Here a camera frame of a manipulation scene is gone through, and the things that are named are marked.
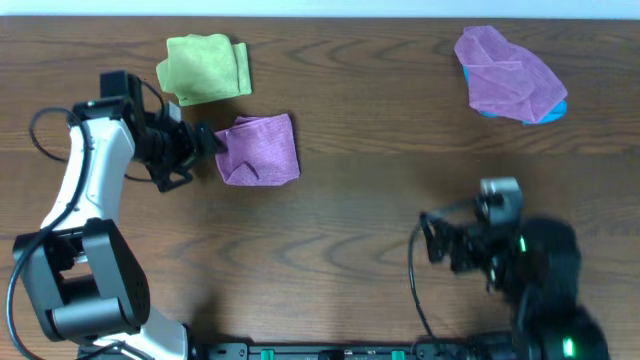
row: green led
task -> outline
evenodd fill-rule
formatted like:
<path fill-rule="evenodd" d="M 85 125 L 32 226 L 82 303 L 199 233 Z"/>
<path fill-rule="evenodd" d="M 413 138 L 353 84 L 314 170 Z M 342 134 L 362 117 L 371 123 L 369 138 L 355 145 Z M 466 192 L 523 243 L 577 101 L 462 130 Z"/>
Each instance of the green led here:
<path fill-rule="evenodd" d="M 562 351 L 564 352 L 565 358 L 576 356 L 576 348 L 572 338 L 567 337 L 562 339 Z"/>
<path fill-rule="evenodd" d="M 520 236 L 520 251 L 527 252 L 527 243 L 524 241 L 524 236 Z"/>

